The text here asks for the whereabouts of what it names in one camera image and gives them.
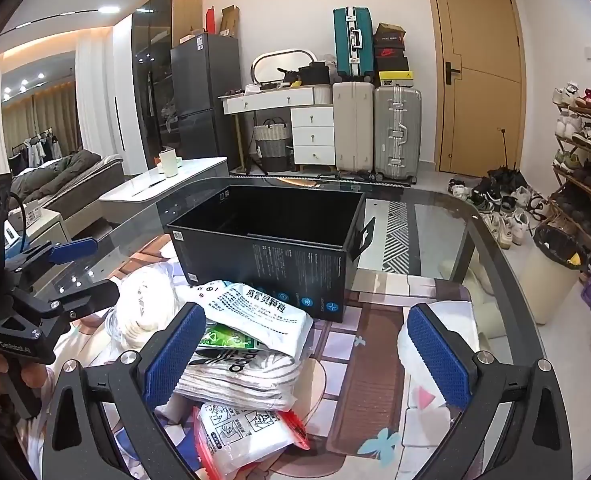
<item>glass table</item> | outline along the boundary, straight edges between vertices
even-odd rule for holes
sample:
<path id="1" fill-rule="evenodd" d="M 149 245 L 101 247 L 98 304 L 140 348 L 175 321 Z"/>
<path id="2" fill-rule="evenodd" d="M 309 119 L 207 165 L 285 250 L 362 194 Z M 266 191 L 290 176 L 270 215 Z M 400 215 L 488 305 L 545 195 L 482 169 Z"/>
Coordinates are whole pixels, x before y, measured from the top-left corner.
<path id="1" fill-rule="evenodd" d="M 448 406 L 421 410 L 417 384 L 400 362 L 399 333 L 417 303 L 473 296 L 481 349 L 516 365 L 544 358 L 514 273 L 477 211 L 453 196 L 415 188 L 271 177 L 194 182 L 115 228 L 99 240 L 96 254 L 69 264 L 38 296 L 51 300 L 164 261 L 160 250 L 170 241 L 164 226 L 227 186 L 240 185 L 362 192 L 365 223 L 375 217 L 376 224 L 346 292 L 343 322 L 314 325 L 314 352 L 297 404 L 311 450 L 290 447 L 238 478 L 413 478 L 459 414 Z M 486 291 L 469 290 L 481 281 Z M 470 478 L 494 459 L 511 407 L 507 402 L 498 408 Z"/>

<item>green packet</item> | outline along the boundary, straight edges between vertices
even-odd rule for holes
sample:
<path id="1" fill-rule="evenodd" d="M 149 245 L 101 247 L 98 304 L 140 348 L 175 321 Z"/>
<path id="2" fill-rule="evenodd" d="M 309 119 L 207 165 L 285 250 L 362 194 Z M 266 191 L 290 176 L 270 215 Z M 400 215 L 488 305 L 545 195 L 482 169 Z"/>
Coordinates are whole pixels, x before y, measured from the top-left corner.
<path id="1" fill-rule="evenodd" d="M 207 326 L 204 337 L 198 346 L 207 348 L 266 349 L 266 346 L 257 339 L 219 323 Z"/>

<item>white medicine packet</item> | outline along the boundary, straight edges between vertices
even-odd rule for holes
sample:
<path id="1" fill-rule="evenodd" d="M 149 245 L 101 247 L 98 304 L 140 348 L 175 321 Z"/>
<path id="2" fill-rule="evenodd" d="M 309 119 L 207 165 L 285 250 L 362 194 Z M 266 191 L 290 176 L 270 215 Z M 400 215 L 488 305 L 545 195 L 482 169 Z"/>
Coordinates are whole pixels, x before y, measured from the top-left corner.
<path id="1" fill-rule="evenodd" d="M 204 309 L 206 317 L 300 360 L 313 319 L 303 310 L 244 283 L 216 281 L 186 291 L 185 301 Z"/>
<path id="2" fill-rule="evenodd" d="M 309 449 L 293 412 L 241 410 L 207 403 L 194 408 L 195 448 L 211 480 L 230 480 L 238 469 L 290 444 Z"/>

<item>door frame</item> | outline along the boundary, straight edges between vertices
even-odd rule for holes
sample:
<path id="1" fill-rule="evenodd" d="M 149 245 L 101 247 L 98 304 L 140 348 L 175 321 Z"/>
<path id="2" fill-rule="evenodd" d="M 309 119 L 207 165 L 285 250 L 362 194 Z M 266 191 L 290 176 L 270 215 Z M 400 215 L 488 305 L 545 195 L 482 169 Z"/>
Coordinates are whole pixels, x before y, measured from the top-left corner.
<path id="1" fill-rule="evenodd" d="M 440 28 L 440 17 L 437 10 L 437 0 L 431 1 L 431 15 L 433 16 L 433 32 L 435 37 L 435 66 L 437 72 L 437 109 L 435 115 L 435 148 L 434 161 L 436 171 L 442 170 L 442 143 L 443 133 L 445 127 L 445 59 L 442 50 L 442 32 Z M 520 161 L 522 159 L 522 146 L 525 136 L 525 124 L 527 122 L 527 62 L 525 57 L 525 40 L 522 35 L 522 25 L 520 23 L 520 15 L 517 10 L 517 1 L 511 0 L 511 7 L 515 18 L 515 28 L 517 28 L 517 36 L 520 43 L 520 69 L 522 79 L 521 91 L 521 113 L 520 113 L 520 130 L 517 136 L 517 152 L 515 153 L 515 168 L 520 168 Z"/>

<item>black bag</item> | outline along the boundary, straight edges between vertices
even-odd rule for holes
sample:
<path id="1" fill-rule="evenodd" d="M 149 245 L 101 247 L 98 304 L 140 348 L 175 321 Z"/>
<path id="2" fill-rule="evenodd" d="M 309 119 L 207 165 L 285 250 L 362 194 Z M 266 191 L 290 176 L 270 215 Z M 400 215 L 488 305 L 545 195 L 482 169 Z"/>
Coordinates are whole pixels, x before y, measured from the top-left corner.
<path id="1" fill-rule="evenodd" d="M 588 258 L 584 248 L 564 231 L 542 224 L 535 228 L 533 241 L 544 256 L 567 269 L 584 270 L 587 265 Z M 579 255 L 579 265 L 570 264 L 569 259 L 576 253 Z"/>

